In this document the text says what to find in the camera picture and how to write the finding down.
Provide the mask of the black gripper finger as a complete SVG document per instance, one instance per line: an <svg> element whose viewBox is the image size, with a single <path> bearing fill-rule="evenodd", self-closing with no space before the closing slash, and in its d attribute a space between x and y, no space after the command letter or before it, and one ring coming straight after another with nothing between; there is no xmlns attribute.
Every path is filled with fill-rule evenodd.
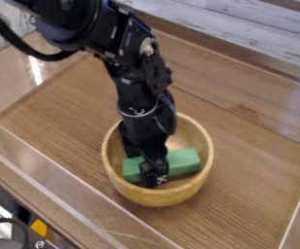
<svg viewBox="0 0 300 249"><path fill-rule="evenodd" d="M118 131L124 143L125 154L129 158L142 156L140 149L140 132L134 126L128 126L125 122L120 122Z"/></svg>
<svg viewBox="0 0 300 249"><path fill-rule="evenodd" d="M166 184L169 172L169 162L166 160L156 160L154 162L145 160L140 164L141 185L145 188L154 188Z"/></svg>

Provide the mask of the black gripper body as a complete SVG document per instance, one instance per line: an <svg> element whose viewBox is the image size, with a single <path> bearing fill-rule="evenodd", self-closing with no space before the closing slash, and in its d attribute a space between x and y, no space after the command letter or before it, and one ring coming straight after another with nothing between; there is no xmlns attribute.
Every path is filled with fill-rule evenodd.
<svg viewBox="0 0 300 249"><path fill-rule="evenodd" d="M145 160L168 160L166 142L176 133L177 113L173 100L158 100L150 109L136 109L118 102L122 122L140 132L140 149Z"/></svg>

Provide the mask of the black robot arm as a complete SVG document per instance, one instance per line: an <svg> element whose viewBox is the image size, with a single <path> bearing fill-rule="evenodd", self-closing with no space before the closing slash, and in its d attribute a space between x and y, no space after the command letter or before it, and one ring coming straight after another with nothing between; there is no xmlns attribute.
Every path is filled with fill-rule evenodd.
<svg viewBox="0 0 300 249"><path fill-rule="evenodd" d="M148 24L117 0L6 0L32 14L36 31L60 49L42 53L0 18L0 36L26 55L60 61L77 52L93 53L116 83L120 133L126 155L142 157L141 184L169 181L166 142L176 133L176 101L169 91L173 71Z"/></svg>

